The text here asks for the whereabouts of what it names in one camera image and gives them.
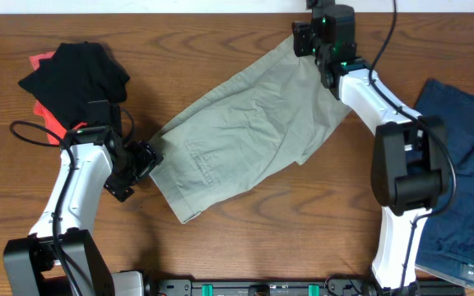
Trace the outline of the khaki green shorts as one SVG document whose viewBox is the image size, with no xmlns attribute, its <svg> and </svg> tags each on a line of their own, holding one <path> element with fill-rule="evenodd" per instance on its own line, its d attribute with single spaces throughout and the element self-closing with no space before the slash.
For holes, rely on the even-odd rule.
<svg viewBox="0 0 474 296">
<path fill-rule="evenodd" d="M 166 123 L 150 173 L 185 224 L 292 163 L 303 164 L 351 111 L 288 37 Z"/>
</svg>

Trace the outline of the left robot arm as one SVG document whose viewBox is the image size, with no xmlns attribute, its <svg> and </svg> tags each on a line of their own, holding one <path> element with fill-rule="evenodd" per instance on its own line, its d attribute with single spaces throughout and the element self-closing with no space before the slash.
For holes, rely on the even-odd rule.
<svg viewBox="0 0 474 296">
<path fill-rule="evenodd" d="M 163 156 L 146 141 L 122 136 L 117 104 L 101 100 L 87 108 L 86 125 L 58 141 L 61 166 L 43 213 L 26 237 L 4 249 L 15 295 L 148 293 L 140 271 L 109 271 L 92 232 L 101 193 L 126 201 Z"/>
</svg>

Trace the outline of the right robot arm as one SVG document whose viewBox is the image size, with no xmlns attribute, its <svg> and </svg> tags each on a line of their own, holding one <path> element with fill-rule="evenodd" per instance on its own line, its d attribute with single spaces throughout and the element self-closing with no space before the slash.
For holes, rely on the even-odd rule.
<svg viewBox="0 0 474 296">
<path fill-rule="evenodd" d="M 374 62 L 356 52 L 353 7 L 308 0 L 310 22 L 292 25 L 298 57 L 312 56 L 322 85 L 350 107 L 374 135 L 372 192 L 382 207 L 379 245 L 367 280 L 332 276 L 326 295 L 439 295 L 443 288 L 420 284 L 415 260 L 426 221 L 444 213 L 444 194 L 457 181 L 443 120 L 409 108 L 379 79 Z"/>
</svg>

